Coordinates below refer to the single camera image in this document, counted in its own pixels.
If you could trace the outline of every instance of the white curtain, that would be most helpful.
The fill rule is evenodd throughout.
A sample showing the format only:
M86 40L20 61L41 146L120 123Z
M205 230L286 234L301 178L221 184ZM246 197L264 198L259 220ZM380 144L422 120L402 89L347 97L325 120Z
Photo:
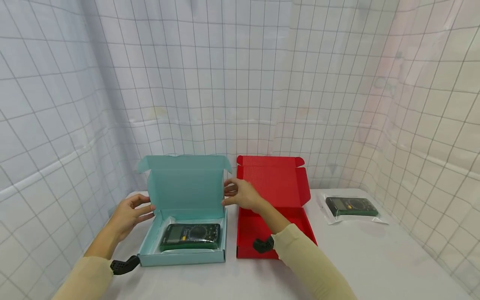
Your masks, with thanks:
M145 155L304 158L480 299L478 0L0 0L0 295L49 299Z

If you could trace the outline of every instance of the white table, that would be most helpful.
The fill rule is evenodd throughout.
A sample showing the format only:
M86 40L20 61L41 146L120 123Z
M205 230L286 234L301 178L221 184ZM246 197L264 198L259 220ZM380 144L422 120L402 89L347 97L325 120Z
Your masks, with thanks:
M316 202L304 206L319 247L359 300L471 300L467 293L395 222L327 225ZM357 196L363 193L356 190ZM312 299L281 261L235 257L237 207L228 207L224 264L140 267L115 276L104 299ZM139 224L116 249L126 260L138 252L151 221Z

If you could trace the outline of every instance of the cardboard box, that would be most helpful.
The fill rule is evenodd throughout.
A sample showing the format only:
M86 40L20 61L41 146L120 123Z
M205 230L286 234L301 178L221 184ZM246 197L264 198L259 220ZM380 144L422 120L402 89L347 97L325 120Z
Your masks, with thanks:
M145 156L138 163L139 173L150 170L147 188L156 206L155 219L138 254L142 266L225 261L227 211L221 205L224 169L231 172L224 156ZM160 239L169 217L177 223L219 223L220 248L160 252Z
M295 223L315 244L315 236L303 210L310 200L305 168L301 157L238 156L237 178L250 182L290 222ZM263 254L253 248L255 239L266 240L272 232L262 218L251 210L239 208L237 258L278 259L275 251Z

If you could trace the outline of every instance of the green multimeter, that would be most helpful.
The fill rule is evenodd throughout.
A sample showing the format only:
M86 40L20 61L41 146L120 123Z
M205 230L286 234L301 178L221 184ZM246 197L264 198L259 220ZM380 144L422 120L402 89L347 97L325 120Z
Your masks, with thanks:
M328 197L325 202L334 216L377 216L375 206L365 198Z
M160 251L218 249L220 224L170 224L160 242Z

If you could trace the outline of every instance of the beige sleeve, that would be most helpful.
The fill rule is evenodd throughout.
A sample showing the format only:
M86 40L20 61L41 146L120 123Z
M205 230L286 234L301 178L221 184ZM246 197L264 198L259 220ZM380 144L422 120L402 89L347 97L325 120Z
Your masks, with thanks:
M278 257L317 300L355 300L342 274L295 224L273 235Z
M107 290L113 277L111 261L83 257L73 267L52 300L96 300Z

